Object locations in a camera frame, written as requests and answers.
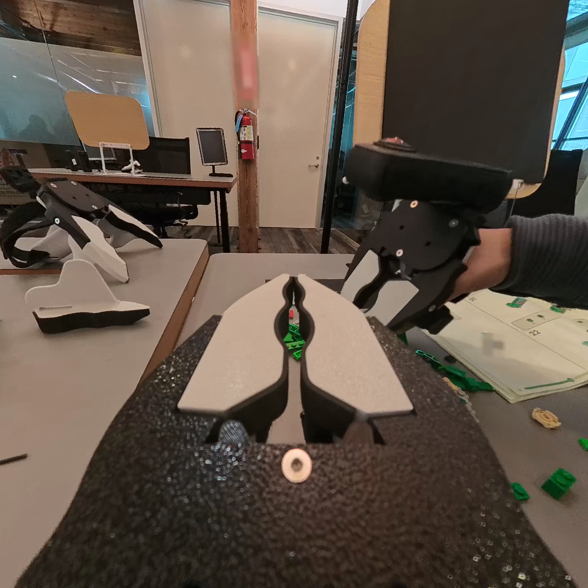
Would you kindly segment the grey desk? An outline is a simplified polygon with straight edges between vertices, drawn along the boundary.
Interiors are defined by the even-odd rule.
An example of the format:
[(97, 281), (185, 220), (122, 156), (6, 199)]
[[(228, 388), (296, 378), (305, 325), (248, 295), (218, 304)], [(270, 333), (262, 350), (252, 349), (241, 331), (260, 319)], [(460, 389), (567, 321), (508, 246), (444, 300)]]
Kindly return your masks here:
[[(351, 260), (350, 254), (213, 254), (178, 343), (266, 280), (283, 273), (342, 279)], [(518, 404), (496, 393), (476, 393), (471, 402), (507, 478), (531, 496), (523, 504), (527, 517), (576, 585), (587, 587), (587, 452), (577, 442), (587, 438), (587, 387)], [(545, 429), (532, 419), (534, 408), (554, 413), (561, 427)], [(555, 500), (541, 485), (559, 467), (577, 482)]]

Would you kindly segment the pile of green building bricks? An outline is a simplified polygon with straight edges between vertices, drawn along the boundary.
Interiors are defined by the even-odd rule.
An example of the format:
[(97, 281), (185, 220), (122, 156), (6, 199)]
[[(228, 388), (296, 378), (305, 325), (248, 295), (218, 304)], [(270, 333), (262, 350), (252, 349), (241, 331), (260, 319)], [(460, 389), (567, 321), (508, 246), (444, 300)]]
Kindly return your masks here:
[[(283, 343), (285, 344), (286, 349), (292, 354), (293, 358), (297, 361), (300, 361), (302, 357), (302, 350), (306, 342), (300, 334), (299, 324), (296, 322), (289, 322), (288, 332), (283, 338)], [(466, 405), (468, 409), (473, 409), (469, 398), (469, 393), (495, 391), (489, 383), (483, 382), (476, 378), (471, 378), (467, 376), (465, 371), (449, 364), (443, 364), (437, 359), (437, 357), (425, 351), (416, 350), (415, 355), (424, 360), (442, 378), (449, 378), (456, 386), (460, 387), (467, 394), (467, 401), (462, 401), (459, 397), (458, 398), (464, 405)]]

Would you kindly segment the green square brick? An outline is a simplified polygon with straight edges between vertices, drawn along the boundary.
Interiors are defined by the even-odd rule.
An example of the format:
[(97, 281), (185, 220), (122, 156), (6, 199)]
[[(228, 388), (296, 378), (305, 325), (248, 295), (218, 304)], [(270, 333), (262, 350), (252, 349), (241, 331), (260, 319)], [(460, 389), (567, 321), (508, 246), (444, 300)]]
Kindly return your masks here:
[(577, 478), (564, 468), (556, 469), (541, 485), (541, 489), (555, 500), (565, 496)]

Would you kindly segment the spare black grey gripper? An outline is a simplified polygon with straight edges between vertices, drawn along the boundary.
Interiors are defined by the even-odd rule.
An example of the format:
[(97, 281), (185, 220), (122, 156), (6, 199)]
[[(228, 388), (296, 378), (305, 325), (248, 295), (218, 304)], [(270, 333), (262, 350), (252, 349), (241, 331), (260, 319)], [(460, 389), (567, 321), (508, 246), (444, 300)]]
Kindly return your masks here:
[(142, 222), (79, 182), (62, 177), (37, 182), (19, 166), (1, 169), (9, 187), (30, 195), (1, 226), (4, 258), (19, 269), (68, 256), (101, 268), (121, 283), (128, 268), (118, 250), (133, 240), (161, 249), (162, 241)]

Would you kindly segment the person's right forearm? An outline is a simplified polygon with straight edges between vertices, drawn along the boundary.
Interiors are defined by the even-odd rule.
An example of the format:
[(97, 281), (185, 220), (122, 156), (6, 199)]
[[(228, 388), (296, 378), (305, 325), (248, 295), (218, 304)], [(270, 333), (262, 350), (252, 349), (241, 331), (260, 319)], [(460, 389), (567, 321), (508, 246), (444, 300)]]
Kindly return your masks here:
[(491, 290), (587, 310), (587, 219), (512, 216), (511, 266)]

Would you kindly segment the red fire extinguisher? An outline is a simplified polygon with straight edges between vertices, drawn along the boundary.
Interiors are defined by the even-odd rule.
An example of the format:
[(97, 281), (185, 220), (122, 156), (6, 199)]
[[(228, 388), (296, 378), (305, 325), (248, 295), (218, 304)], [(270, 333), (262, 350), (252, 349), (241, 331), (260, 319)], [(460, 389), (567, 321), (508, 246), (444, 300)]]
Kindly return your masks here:
[(256, 116), (250, 109), (240, 109), (235, 116), (235, 134), (238, 144), (239, 159), (254, 160), (256, 135), (254, 132), (253, 117)]

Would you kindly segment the wooden panel desk lamp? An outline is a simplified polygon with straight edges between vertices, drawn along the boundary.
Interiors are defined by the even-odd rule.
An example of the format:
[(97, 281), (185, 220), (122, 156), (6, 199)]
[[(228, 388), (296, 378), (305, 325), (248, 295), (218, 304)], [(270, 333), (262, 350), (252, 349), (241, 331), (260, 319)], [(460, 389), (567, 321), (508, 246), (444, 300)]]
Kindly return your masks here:
[[(134, 151), (146, 150), (150, 140), (137, 100), (121, 95), (68, 91), (65, 103), (81, 142), (99, 149), (103, 174), (133, 177), (143, 173)], [(121, 172), (107, 170), (106, 149), (128, 152), (128, 163)]]

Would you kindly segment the loose grey finger part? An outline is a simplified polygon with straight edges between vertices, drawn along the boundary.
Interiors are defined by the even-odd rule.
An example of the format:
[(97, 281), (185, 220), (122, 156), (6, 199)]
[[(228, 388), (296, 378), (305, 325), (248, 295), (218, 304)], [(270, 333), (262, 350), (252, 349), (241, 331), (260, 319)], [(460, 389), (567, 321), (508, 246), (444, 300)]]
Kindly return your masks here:
[(25, 304), (43, 334), (131, 326), (151, 313), (149, 306), (115, 297), (98, 269), (83, 260), (67, 261), (57, 283), (29, 289)]

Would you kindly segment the person's right hand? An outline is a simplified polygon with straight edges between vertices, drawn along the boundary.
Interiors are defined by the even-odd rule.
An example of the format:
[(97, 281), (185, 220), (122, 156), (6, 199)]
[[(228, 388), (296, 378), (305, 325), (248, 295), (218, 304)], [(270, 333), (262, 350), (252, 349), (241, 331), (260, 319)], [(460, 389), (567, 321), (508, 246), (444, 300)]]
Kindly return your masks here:
[(511, 228), (480, 229), (480, 244), (472, 249), (466, 261), (467, 269), (457, 279), (451, 302), (479, 290), (501, 284), (511, 267)]

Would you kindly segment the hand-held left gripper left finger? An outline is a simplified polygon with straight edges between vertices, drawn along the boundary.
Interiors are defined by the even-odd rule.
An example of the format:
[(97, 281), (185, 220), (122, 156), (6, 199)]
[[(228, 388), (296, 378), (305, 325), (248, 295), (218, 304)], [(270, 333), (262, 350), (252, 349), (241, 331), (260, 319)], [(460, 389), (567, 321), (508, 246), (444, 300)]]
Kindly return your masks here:
[(288, 404), (288, 330), (294, 279), (282, 274), (226, 309), (178, 402), (178, 410), (241, 423), (257, 442)]

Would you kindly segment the pale green instruction booklet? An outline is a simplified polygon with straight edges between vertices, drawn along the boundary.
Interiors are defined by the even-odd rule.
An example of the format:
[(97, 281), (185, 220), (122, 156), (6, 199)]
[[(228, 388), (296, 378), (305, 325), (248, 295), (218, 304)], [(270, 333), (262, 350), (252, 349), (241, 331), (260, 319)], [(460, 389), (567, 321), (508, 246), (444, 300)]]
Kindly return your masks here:
[(481, 290), (430, 334), (509, 403), (587, 385), (587, 311)]

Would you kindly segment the white door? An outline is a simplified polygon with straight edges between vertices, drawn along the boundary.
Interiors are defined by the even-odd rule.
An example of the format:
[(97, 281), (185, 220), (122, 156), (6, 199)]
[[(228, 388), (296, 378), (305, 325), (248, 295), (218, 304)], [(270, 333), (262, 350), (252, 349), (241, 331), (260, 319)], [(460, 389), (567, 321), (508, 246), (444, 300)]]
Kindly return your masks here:
[(262, 228), (319, 224), (340, 39), (339, 19), (259, 9)]

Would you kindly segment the brown top office table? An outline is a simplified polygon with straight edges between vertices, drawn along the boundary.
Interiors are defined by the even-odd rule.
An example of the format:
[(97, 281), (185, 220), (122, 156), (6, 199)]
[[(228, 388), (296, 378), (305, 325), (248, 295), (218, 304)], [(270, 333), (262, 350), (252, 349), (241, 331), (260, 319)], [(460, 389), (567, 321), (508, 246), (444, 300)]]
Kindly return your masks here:
[[(134, 195), (132, 201), (138, 198), (140, 202), (161, 202), (161, 203), (177, 203), (179, 205), (204, 205), (202, 201), (205, 194), (218, 194), (219, 203), (217, 209), (219, 210), (220, 219), (220, 237), (222, 238), (222, 248), (224, 253), (230, 253), (230, 233), (229, 233), (229, 219), (228, 206), (226, 196), (231, 189), (237, 184), (238, 178), (220, 177), (220, 176), (205, 176), (202, 178), (194, 177), (186, 174), (174, 173), (141, 173), (131, 175), (129, 173), (104, 173), (104, 172), (84, 172), (71, 171), (69, 169), (61, 168), (31, 168), (29, 172), (38, 181), (48, 180), (49, 178), (63, 177), (73, 181), (79, 181), (83, 184), (92, 185), (121, 185), (121, 186), (148, 186), (148, 187), (165, 187), (172, 190), (174, 194), (162, 194), (158, 197), (152, 194)], [(186, 194), (186, 190), (199, 192), (203, 195), (195, 196)]]

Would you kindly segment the tablet on black stand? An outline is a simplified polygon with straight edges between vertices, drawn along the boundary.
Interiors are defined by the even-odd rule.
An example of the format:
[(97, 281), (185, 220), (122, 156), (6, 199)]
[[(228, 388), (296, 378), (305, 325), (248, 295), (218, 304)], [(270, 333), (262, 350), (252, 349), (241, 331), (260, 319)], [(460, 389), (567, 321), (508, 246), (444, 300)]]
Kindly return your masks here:
[(231, 173), (217, 172), (217, 166), (228, 164), (228, 155), (222, 128), (196, 128), (199, 151), (203, 166), (211, 167), (210, 177), (232, 178)]

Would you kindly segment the black office chair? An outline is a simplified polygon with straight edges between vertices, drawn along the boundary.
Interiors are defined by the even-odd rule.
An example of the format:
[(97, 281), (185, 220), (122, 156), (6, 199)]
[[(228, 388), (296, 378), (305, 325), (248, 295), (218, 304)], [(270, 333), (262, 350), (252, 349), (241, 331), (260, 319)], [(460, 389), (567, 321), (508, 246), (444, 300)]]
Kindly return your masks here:
[[(144, 173), (190, 175), (189, 138), (150, 137), (149, 146), (134, 150), (133, 155)], [(198, 204), (209, 203), (209, 196), (195, 187), (167, 185), (133, 185), (138, 199), (130, 208), (143, 223), (151, 224), (160, 237), (167, 237), (166, 229), (174, 224), (195, 219)]]

